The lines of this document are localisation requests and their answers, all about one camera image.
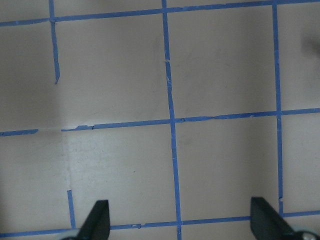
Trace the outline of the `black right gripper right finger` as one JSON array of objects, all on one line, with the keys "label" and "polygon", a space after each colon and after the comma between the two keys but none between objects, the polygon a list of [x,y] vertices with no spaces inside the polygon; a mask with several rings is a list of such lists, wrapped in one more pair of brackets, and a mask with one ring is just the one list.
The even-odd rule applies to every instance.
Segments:
[{"label": "black right gripper right finger", "polygon": [[250,200],[250,229],[256,240],[295,239],[295,231],[263,197]]}]

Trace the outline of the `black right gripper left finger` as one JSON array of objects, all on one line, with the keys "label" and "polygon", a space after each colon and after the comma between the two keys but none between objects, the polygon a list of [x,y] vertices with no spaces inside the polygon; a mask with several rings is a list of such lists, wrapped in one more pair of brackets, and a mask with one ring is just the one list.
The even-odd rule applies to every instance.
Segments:
[{"label": "black right gripper left finger", "polygon": [[108,200],[97,200],[80,228],[78,240],[108,240],[110,236],[110,210]]}]

